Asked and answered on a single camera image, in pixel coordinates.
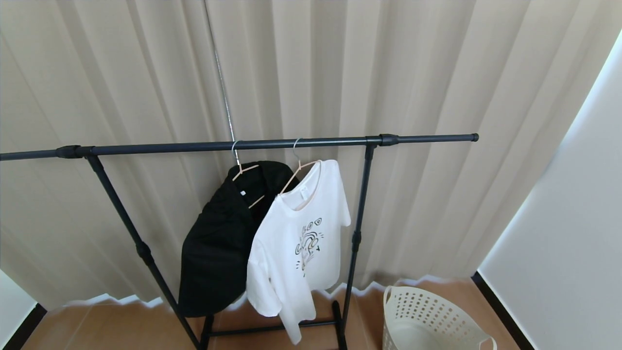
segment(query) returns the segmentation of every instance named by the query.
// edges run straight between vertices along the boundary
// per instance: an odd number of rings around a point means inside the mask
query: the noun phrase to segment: clothes hanger
[[[248,167],[248,168],[246,168],[246,169],[242,169],[242,164],[240,164],[240,162],[239,162],[239,158],[238,158],[238,155],[235,153],[235,144],[236,144],[236,143],[238,143],[238,141],[235,141],[235,142],[233,143],[233,145],[231,146],[231,153],[232,153],[232,154],[233,154],[233,156],[235,157],[235,161],[236,161],[236,163],[238,163],[239,171],[238,171],[238,173],[236,174],[236,176],[234,176],[234,177],[233,177],[233,179],[231,179],[231,181],[235,181],[235,180],[236,180],[236,179],[237,179],[240,175],[242,175],[242,174],[243,174],[243,173],[245,173],[246,171],[249,171],[249,170],[251,170],[251,169],[254,169],[254,168],[258,168],[258,167],[259,167],[259,164],[255,164],[254,166]],[[258,200],[256,200],[256,201],[254,201],[254,202],[253,202],[253,203],[252,203],[252,204],[248,207],[248,209],[252,208],[255,204],[259,203],[259,201],[261,201],[264,197],[265,197],[265,195],[263,195],[263,196],[259,197],[259,199],[258,199]]]
[[[298,154],[296,154],[296,144],[298,143],[298,141],[302,140],[302,138],[296,139],[296,141],[294,141],[294,147],[292,148],[292,152],[294,153],[294,156],[296,156],[296,158],[298,159],[298,169],[296,169],[296,171],[294,171],[294,175],[292,175],[292,177],[289,178],[289,181],[287,182],[287,184],[285,184],[285,187],[283,187],[283,189],[281,190],[281,193],[279,194],[283,194],[283,192],[285,191],[285,189],[287,188],[287,186],[289,186],[289,184],[292,182],[292,180],[296,177],[296,174],[298,174],[298,172],[306,167],[306,166],[310,166],[311,164],[315,164],[318,163],[319,161],[312,161],[309,162],[305,165],[300,165],[300,157],[298,157]]]

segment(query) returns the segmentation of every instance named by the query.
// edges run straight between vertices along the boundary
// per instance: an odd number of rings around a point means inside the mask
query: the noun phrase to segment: clothing rack
[[[294,143],[296,147],[325,147],[325,146],[365,146],[365,162],[363,166],[363,177],[361,180],[361,192],[358,200],[358,211],[356,215],[356,224],[352,235],[352,255],[350,258],[350,270],[348,272],[348,283],[346,286],[346,295],[343,305],[343,313],[340,310],[339,302],[333,301],[332,311],[333,319],[328,321],[303,321],[301,327],[326,326],[334,325],[337,333],[337,342],[340,350],[346,350],[345,328],[348,320],[348,308],[350,306],[350,298],[352,294],[352,284],[354,280],[354,270],[356,266],[356,255],[358,254],[359,244],[361,243],[361,225],[363,223],[363,211],[365,208],[365,199],[367,196],[367,188],[369,185],[369,174],[371,170],[371,161],[373,159],[374,150],[377,146],[392,146],[398,143],[429,143],[429,142],[455,142],[455,141],[472,141],[479,139],[477,134],[465,135],[431,135],[431,136],[398,136],[391,134],[381,134],[379,136],[366,137],[347,137],[347,138],[307,138],[307,139],[287,139],[287,140],[257,140],[257,141],[237,141],[233,142],[197,142],[197,143],[167,143],[167,144],[134,144],[125,146],[63,146],[57,149],[47,149],[41,151],[27,151],[15,153],[0,154],[0,161],[11,161],[19,159],[39,159],[39,158],[66,158],[77,159],[86,158],[93,171],[99,178],[104,187],[110,201],[114,205],[117,213],[121,217],[123,224],[127,228],[129,235],[136,244],[136,252],[142,258],[143,262],[151,271],[156,283],[162,290],[162,294],[169,302],[169,305],[177,315],[184,330],[188,333],[188,337],[198,350],[207,349],[210,337],[227,336],[232,334],[256,333],[264,331],[275,331],[284,329],[283,325],[259,328],[234,329],[229,331],[212,331],[214,316],[209,315],[205,318],[203,331],[200,339],[198,339],[188,321],[180,314],[177,302],[170,292],[169,286],[162,277],[160,270],[157,268],[149,246],[141,239],[128,212],[125,210],[123,203],[116,191],[106,171],[102,165],[99,156],[109,156],[114,154],[146,154],[146,153],[178,153],[178,152],[204,152],[204,151],[231,151],[232,149],[274,149],[274,148],[291,148]]]

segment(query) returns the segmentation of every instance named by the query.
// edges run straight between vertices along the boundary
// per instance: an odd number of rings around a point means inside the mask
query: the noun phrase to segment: black garment
[[[287,165],[273,161],[247,163],[242,168],[255,164],[259,167],[235,181],[231,179],[239,167],[229,170],[183,241],[179,310],[186,317],[217,313],[246,290],[246,265],[255,232],[293,175]],[[298,183],[294,178],[286,191]]]

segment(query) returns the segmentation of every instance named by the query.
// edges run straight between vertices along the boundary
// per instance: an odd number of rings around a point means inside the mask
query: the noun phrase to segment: beige curtain
[[[205,3],[3,1],[1,151],[230,140]],[[241,140],[472,133],[379,148],[357,286],[472,274],[567,131],[622,2],[208,1]],[[294,164],[289,150],[242,161]],[[352,214],[363,149],[339,160]],[[102,162],[176,294],[183,239],[229,152]],[[83,160],[2,162],[1,268],[46,308],[159,295]],[[342,276],[351,227],[343,231]]]

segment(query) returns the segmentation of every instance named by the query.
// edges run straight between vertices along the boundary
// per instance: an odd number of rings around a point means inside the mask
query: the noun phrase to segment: white plastic basket
[[[384,291],[383,350],[475,350],[490,338],[452,302],[419,288]]]

